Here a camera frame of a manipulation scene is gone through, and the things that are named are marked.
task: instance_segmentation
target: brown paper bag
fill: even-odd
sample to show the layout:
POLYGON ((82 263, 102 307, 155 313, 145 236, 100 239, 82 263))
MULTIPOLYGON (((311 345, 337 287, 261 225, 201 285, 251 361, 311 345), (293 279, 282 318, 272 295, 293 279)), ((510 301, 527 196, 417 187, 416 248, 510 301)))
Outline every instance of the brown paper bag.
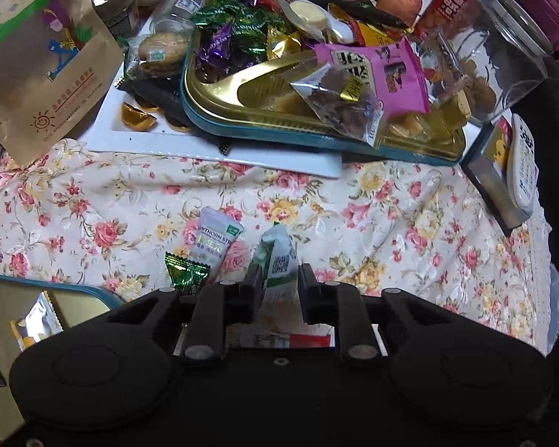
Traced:
POLYGON ((121 62, 91 0, 0 0, 0 141, 16 163, 69 132, 121 62))

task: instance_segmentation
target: remote control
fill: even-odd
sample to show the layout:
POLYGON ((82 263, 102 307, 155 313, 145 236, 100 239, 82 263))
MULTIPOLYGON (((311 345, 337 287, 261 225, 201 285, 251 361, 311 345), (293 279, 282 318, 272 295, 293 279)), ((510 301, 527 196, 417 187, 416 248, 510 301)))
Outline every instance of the remote control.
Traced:
POLYGON ((517 114, 512 119, 513 138, 507 159, 507 189, 511 200, 526 213, 532 213, 537 187, 534 162, 534 139, 524 120, 517 114))

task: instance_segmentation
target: tablecloth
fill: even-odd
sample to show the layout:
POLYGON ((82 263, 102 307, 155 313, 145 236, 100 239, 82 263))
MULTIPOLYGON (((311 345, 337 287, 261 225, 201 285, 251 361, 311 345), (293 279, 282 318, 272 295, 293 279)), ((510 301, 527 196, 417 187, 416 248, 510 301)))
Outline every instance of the tablecloth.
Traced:
POLYGON ((543 209, 508 239, 456 166, 376 161, 340 179, 226 162, 93 153, 66 139, 21 171, 0 165, 0 274, 104 287, 126 300, 168 285, 200 209, 244 225, 220 276, 240 280, 261 234, 286 225, 319 280, 369 295, 397 286, 547 348, 549 226, 543 209))

